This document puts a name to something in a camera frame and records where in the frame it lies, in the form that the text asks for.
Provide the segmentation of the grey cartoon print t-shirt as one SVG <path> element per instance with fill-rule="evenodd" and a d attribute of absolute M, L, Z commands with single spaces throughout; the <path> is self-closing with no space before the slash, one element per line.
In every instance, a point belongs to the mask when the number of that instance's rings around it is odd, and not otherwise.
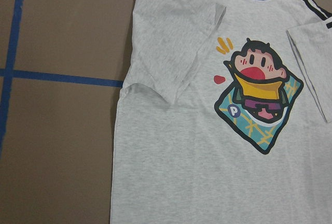
<path fill-rule="evenodd" d="M 331 223 L 331 13 L 136 0 L 111 223 Z"/>

